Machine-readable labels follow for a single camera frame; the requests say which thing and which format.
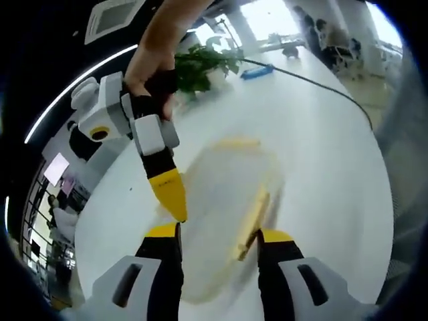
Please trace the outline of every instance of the green leaves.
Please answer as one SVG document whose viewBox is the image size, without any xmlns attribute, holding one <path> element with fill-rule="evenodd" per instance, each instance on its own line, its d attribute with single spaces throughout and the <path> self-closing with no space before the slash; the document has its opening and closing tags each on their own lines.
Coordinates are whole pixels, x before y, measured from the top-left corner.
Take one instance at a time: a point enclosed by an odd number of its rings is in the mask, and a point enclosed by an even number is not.
<svg viewBox="0 0 428 321">
<path fill-rule="evenodd" d="M 175 55 L 175 69 L 178 75 L 178 88 L 182 92 L 206 92 L 211 89 L 207 72 L 220 68 L 227 76 L 229 71 L 239 72 L 239 58 L 242 50 L 223 50 L 219 53 L 212 49 L 212 45 L 220 43 L 220 37 L 212 37 L 206 46 L 200 44 L 189 48 L 188 53 Z"/>
</svg>

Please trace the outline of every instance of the ceiling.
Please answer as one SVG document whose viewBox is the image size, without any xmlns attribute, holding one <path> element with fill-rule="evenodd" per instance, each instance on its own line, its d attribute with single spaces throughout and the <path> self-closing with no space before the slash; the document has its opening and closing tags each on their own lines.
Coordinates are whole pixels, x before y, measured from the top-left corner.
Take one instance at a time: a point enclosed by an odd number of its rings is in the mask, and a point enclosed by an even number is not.
<svg viewBox="0 0 428 321">
<path fill-rule="evenodd" d="M 15 1 L 10 14 L 18 17 L 18 21 L 14 28 L 4 26 L 9 45 L 7 59 L 0 63 L 0 73 L 5 79 L 3 134 L 9 141 L 21 144 L 43 110 L 82 72 L 138 43 L 154 13 L 152 8 L 158 8 L 163 0 L 146 0 L 128 27 L 84 45 L 91 10 L 100 2 L 30 1 L 22 13 L 21 3 Z M 125 70 L 131 56 L 132 52 L 107 64 L 98 71 L 99 76 Z M 69 98 L 59 105 L 31 139 L 31 145 L 37 149 L 46 144 L 71 114 Z"/>
</svg>

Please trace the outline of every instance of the window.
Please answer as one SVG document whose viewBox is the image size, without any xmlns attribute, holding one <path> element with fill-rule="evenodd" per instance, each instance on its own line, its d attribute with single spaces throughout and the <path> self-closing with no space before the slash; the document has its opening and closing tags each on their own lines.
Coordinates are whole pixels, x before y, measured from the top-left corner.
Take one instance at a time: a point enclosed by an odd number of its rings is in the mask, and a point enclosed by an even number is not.
<svg viewBox="0 0 428 321">
<path fill-rule="evenodd" d="M 376 5 L 369 2 L 366 2 L 366 4 L 372 16 L 379 39 L 402 48 L 400 35 L 394 25 L 389 22 L 387 16 Z"/>
<path fill-rule="evenodd" d="M 201 43 L 201 45 L 206 45 L 207 44 L 207 40 L 209 38 L 214 37 L 216 35 L 219 35 L 219 36 L 221 36 L 220 45 L 217 45 L 217 44 L 214 43 L 213 44 L 213 49 L 215 51 L 218 51 L 218 52 L 221 52 L 222 50 L 225 50 L 225 49 L 231 49 L 231 47 L 229 46 L 229 44 L 227 43 L 227 40 L 225 38 L 227 36 L 215 33 L 211 29 L 211 27 L 208 24 L 206 24 L 206 23 L 204 23 L 202 26 L 196 28 L 195 33 L 196 33 L 196 36 L 197 36 L 199 42 Z"/>
<path fill-rule="evenodd" d="M 266 40 L 271 33 L 296 35 L 298 26 L 283 0 L 263 0 L 241 7 L 256 40 Z"/>
</svg>

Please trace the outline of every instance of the white table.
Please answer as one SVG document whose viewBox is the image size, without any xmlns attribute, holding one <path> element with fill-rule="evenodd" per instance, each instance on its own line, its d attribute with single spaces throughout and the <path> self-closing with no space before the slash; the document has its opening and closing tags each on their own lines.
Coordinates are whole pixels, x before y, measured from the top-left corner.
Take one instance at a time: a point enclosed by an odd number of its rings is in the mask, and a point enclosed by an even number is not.
<svg viewBox="0 0 428 321">
<path fill-rule="evenodd" d="M 287 61 L 273 51 L 262 60 L 348 94 L 312 54 L 301 49 L 300 55 L 301 60 Z M 279 72 L 228 81 L 230 89 L 177 117 L 177 167 L 185 171 L 204 146 L 226 134 L 259 138 L 278 154 L 286 174 L 277 228 L 293 235 L 305 256 L 318 257 L 342 275 L 353 296 L 375 302 L 391 254 L 393 205 L 385 164 L 364 114 L 338 94 Z M 77 225 L 76 259 L 85 297 L 109 267 L 135 253 L 156 205 L 129 144 Z M 263 320 L 255 269 L 242 293 L 226 305 L 230 291 L 209 304 L 181 302 L 181 320 L 206 320 L 207 315 Z"/>
</svg>

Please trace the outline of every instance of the chair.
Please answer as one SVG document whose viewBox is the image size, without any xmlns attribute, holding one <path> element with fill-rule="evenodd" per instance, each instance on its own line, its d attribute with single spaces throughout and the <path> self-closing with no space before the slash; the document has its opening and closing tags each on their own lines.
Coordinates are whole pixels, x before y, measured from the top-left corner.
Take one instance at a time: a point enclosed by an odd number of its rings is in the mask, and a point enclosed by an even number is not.
<svg viewBox="0 0 428 321">
<path fill-rule="evenodd" d="M 335 46 L 333 48 L 336 54 L 336 63 L 333 72 L 337 76 L 348 74 L 352 80 L 361 78 L 362 60 L 360 52 L 352 50 L 349 47 Z"/>
</svg>

